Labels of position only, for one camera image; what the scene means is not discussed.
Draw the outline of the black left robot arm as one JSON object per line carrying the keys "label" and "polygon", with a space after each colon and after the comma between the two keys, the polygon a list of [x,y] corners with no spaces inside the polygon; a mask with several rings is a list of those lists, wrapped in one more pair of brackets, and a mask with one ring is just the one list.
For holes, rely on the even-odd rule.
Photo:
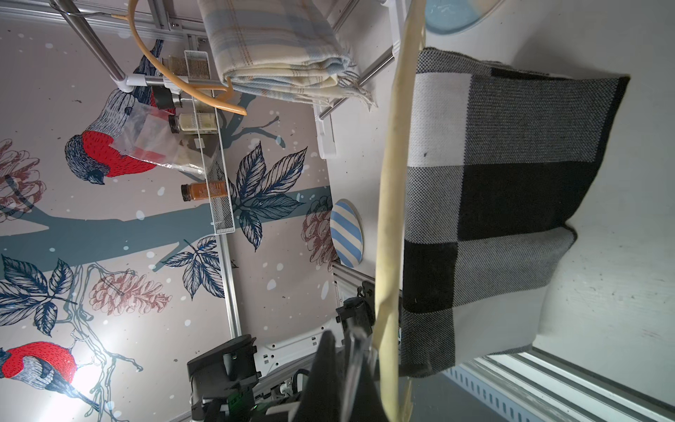
{"label": "black left robot arm", "polygon": [[194,421],[384,421],[371,335],[374,283],[337,308],[332,327],[293,346],[258,350],[249,334],[187,364]]}

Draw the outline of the blue cream plaid scarf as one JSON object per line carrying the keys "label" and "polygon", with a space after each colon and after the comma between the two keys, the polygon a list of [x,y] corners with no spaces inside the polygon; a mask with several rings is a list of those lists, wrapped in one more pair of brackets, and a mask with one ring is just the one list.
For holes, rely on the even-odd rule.
{"label": "blue cream plaid scarf", "polygon": [[311,1],[200,1],[214,66],[236,91],[328,107],[372,107],[356,64]]}

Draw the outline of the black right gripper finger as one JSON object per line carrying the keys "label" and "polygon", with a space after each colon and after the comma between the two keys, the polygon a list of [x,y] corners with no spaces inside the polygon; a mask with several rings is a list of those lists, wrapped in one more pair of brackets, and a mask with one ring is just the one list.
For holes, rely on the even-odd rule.
{"label": "black right gripper finger", "polygon": [[[345,353],[338,352],[332,332],[324,332],[314,358],[309,381],[293,421],[339,421],[346,381]],[[379,391],[367,362],[362,365],[350,421],[387,421]]]}

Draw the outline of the cream plastic clothes hanger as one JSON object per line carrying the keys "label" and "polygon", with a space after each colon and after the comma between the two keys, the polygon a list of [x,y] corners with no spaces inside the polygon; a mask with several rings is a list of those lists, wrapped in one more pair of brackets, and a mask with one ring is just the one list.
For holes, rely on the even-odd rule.
{"label": "cream plastic clothes hanger", "polygon": [[373,348],[380,369],[381,404],[389,421],[401,421],[411,409],[399,404],[399,285],[403,277],[404,202],[418,54],[425,40],[425,2],[395,1],[391,7],[405,21],[394,24],[399,35],[396,73],[381,169],[375,260]]}

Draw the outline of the black grey checkered scarf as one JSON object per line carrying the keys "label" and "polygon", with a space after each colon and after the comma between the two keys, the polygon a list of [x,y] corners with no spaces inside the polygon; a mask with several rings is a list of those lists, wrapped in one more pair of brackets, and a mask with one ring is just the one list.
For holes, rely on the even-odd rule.
{"label": "black grey checkered scarf", "polygon": [[537,336],[569,220],[629,76],[574,79],[428,47],[407,165],[400,368],[435,375]]}

